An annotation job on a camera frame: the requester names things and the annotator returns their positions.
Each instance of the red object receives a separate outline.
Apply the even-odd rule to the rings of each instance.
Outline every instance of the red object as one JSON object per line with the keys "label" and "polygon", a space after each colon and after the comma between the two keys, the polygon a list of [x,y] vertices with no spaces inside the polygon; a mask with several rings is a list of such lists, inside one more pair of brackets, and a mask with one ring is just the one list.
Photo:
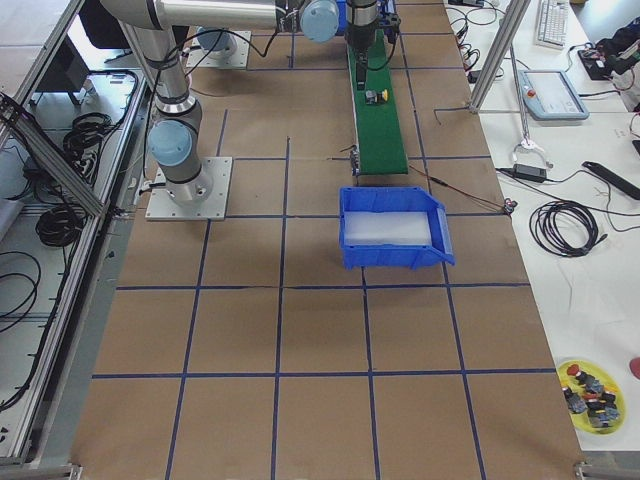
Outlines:
{"label": "red object", "polygon": [[629,362],[629,370],[633,376],[640,379],[640,357],[636,357]]}
{"label": "red object", "polygon": [[575,377],[578,372],[580,372],[580,365],[578,365],[577,363],[574,363],[569,368],[567,368],[567,374],[571,375],[572,377]]}

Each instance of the small box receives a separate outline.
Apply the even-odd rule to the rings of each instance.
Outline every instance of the small box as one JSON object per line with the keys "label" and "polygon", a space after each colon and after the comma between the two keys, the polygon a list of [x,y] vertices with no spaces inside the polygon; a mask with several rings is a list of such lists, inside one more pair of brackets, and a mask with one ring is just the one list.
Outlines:
{"label": "small box", "polygon": [[340,189],[346,268],[455,265],[444,205],[419,187]]}

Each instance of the keyboard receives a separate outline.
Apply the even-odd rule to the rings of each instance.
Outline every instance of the keyboard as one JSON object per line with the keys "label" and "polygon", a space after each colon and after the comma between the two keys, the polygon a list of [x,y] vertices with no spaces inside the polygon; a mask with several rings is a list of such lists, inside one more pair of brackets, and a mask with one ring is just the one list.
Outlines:
{"label": "keyboard", "polygon": [[534,43],[562,50],[570,8],[569,0],[540,0]]}

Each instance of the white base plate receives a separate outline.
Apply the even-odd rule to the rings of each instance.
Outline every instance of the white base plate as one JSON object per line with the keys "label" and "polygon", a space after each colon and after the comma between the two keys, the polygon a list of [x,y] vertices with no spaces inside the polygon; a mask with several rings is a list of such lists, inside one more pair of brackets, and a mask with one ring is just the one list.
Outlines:
{"label": "white base plate", "polygon": [[[237,32],[238,35],[246,38],[247,40],[251,40],[251,31],[240,31]],[[220,70],[241,70],[247,68],[247,59],[249,58],[249,44],[244,40],[236,37],[234,35],[234,39],[238,45],[236,51],[227,58],[217,59],[217,58],[205,58],[202,60],[198,67],[209,67],[209,68],[218,68]],[[198,39],[195,38],[192,43],[193,46],[198,45]],[[191,68],[196,65],[200,59],[206,54],[204,50],[201,48],[197,50],[192,50],[189,52],[189,58],[187,58],[187,68]]]}
{"label": "white base plate", "polygon": [[[145,217],[147,220],[224,220],[227,197],[231,181],[231,157],[205,157],[202,168],[213,178],[213,191],[203,201],[181,204],[175,202],[164,188],[151,192]],[[165,181],[164,173],[158,169],[156,183]]]}

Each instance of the green conveyor belt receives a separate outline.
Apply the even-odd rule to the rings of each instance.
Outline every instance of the green conveyor belt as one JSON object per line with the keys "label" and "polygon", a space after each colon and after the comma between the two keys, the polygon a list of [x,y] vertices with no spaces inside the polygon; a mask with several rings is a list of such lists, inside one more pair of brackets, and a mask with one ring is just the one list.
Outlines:
{"label": "green conveyor belt", "polygon": [[[376,42],[369,49],[369,66],[376,68],[386,60],[384,34],[379,30],[376,35]],[[404,151],[402,135],[400,134],[398,111],[388,66],[380,71],[369,70],[367,72],[365,90],[380,92],[386,88],[389,91],[389,100],[383,105],[367,105],[365,103],[365,90],[356,89],[355,56],[350,48],[349,69],[351,71],[358,147],[360,149],[360,174],[389,175],[407,173],[407,155]]]}

